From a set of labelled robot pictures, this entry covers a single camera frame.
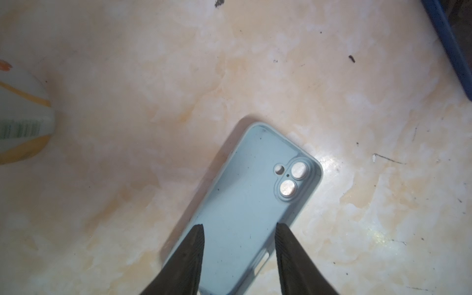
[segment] light blue phone case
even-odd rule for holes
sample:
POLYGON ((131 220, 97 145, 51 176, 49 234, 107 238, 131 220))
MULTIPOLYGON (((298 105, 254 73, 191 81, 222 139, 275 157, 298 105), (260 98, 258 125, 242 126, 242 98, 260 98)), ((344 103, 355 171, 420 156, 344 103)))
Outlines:
POLYGON ((282 134, 265 123, 252 124, 169 257, 193 225, 203 224, 205 248, 200 293, 243 294, 257 275, 254 270, 263 256, 274 252, 276 224, 292 224, 322 174, 320 163, 282 134), (291 175, 297 162, 308 168, 302 179, 291 175), (284 168, 281 175, 280 166, 284 168), (295 184, 295 192, 290 196, 280 191, 285 180, 295 184))

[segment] orange stain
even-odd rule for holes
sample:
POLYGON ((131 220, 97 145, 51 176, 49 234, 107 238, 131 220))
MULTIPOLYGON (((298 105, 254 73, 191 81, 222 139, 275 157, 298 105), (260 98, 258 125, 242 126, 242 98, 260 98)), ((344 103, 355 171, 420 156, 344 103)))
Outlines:
POLYGON ((11 64, 9 64, 6 61, 0 59, 0 70, 1 71, 8 72, 8 71, 10 71, 11 68, 12 68, 11 64))

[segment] marble surface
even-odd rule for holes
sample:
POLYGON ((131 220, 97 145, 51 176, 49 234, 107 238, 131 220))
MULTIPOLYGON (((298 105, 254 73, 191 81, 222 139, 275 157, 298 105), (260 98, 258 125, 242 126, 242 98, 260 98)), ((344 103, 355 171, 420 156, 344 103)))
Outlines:
POLYGON ((254 120, 323 165, 292 230, 340 294, 472 293, 472 102, 420 1, 4 0, 0 54, 57 118, 0 167, 1 293, 138 294, 254 120))

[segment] label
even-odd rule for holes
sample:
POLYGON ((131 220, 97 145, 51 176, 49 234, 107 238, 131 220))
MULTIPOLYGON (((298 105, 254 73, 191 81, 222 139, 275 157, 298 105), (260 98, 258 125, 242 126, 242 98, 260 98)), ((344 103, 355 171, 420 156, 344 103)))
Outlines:
POLYGON ((0 140, 38 136, 42 120, 0 120, 0 140))

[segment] dirt spot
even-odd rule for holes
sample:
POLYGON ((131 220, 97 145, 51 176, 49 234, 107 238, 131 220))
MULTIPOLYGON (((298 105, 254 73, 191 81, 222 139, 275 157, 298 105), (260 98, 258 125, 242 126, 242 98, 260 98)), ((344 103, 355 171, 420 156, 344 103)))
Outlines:
POLYGON ((216 0, 215 8, 218 8, 219 6, 223 5, 224 3, 225 3, 225 0, 216 0))

